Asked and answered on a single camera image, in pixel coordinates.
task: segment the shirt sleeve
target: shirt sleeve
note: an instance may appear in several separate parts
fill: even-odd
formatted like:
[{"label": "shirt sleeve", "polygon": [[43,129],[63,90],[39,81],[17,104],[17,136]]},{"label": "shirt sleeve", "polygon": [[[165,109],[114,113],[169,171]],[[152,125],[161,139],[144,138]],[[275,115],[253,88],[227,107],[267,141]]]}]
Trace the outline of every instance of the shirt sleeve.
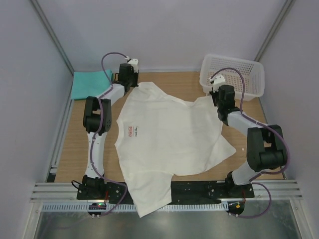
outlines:
[{"label": "shirt sleeve", "polygon": [[172,176],[167,172],[145,171],[125,179],[140,218],[171,202]]}]

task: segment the white plastic basket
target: white plastic basket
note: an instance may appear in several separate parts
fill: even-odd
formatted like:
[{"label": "white plastic basket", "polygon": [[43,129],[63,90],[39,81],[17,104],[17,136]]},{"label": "white plastic basket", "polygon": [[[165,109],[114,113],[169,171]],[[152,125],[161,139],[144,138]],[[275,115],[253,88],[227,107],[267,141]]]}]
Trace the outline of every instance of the white plastic basket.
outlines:
[{"label": "white plastic basket", "polygon": [[[233,67],[243,75],[245,80],[245,101],[261,97],[264,94],[265,72],[261,63],[212,54],[205,56],[199,76],[199,83],[206,94],[212,88],[209,81],[210,77],[216,71],[225,67]],[[225,77],[227,84],[235,87],[235,98],[241,99],[243,85],[239,75],[232,70],[225,70],[220,73]]]}]

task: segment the green towel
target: green towel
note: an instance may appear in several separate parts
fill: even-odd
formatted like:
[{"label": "green towel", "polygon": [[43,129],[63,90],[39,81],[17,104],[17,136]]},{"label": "green towel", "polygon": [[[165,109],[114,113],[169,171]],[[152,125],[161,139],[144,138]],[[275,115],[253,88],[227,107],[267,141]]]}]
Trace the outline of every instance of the green towel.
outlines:
[{"label": "green towel", "polygon": [[[112,71],[106,70],[112,78]],[[72,100],[86,99],[88,96],[98,96],[105,92],[110,86],[109,80],[103,71],[74,72],[71,91]]]}]

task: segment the wooden table surface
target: wooden table surface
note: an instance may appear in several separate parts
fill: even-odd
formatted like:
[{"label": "wooden table surface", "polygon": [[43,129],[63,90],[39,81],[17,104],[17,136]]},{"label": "wooden table surface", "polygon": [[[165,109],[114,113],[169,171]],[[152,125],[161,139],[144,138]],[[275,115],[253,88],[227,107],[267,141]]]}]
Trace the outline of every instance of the wooden table surface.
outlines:
[{"label": "wooden table surface", "polygon": [[[154,82],[167,94],[185,101],[195,101],[205,96],[199,84],[199,72],[140,73],[139,82]],[[114,146],[118,137],[116,120],[128,94],[112,105],[112,127],[104,147],[104,170],[109,179],[123,182],[117,152]],[[85,100],[75,101],[64,141],[55,182],[82,181],[87,166],[88,138],[82,125]],[[260,122],[265,122],[258,98],[244,102],[244,111]],[[224,180],[227,173],[246,161],[247,138],[234,128],[223,126],[222,135],[237,152],[207,172],[192,176],[173,176],[173,181]],[[260,179],[282,179],[279,175],[263,175]]]}]

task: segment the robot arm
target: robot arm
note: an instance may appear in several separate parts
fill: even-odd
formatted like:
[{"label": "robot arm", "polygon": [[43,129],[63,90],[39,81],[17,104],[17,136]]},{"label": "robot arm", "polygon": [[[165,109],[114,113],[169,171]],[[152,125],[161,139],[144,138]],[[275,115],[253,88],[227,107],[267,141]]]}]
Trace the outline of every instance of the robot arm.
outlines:
[{"label": "robot arm", "polygon": [[[235,107],[234,87],[226,85],[222,75],[217,75],[211,83],[213,87],[210,94],[214,105],[218,108],[219,119],[247,137],[247,161],[227,175],[226,182],[233,184],[230,188],[250,184],[250,181],[261,175],[262,171],[284,166],[287,162],[287,154],[279,138]],[[278,125],[267,126],[280,136],[283,135]]]},{"label": "robot arm", "polygon": [[85,175],[82,179],[82,184],[79,185],[77,199],[90,200],[103,198],[106,193],[106,186],[104,180],[100,178],[91,163],[90,157],[92,154],[92,161],[94,167],[100,175],[104,175],[103,154],[104,143],[108,131],[112,125],[111,106],[121,97],[123,97],[130,87],[138,86],[138,59],[128,59],[127,63],[120,64],[117,81],[113,82],[113,89],[106,96],[101,98],[103,110],[102,128],[98,134],[93,136],[98,130],[101,115],[98,113],[100,105],[98,97],[88,97],[85,102],[83,126],[87,131],[89,147],[88,147],[88,163]]}]

